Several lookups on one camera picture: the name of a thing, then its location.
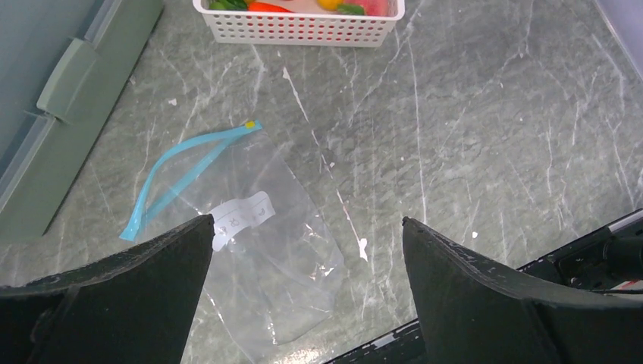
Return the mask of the clear zip top bag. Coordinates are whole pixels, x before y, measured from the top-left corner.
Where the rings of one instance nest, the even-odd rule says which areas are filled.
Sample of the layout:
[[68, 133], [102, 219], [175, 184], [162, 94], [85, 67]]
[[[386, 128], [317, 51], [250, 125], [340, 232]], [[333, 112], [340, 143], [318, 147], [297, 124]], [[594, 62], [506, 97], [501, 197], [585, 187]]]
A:
[[331, 316], [345, 276], [343, 255], [259, 122], [165, 152], [121, 239], [141, 243], [199, 215], [214, 220], [204, 291], [252, 362]]

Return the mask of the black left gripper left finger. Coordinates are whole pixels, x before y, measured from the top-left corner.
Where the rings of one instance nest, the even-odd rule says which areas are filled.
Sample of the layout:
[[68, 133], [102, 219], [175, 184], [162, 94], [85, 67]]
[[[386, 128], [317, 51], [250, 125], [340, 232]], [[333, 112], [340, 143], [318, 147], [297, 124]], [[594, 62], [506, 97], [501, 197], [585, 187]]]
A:
[[212, 257], [201, 215], [99, 261], [1, 288], [3, 363], [178, 363]]

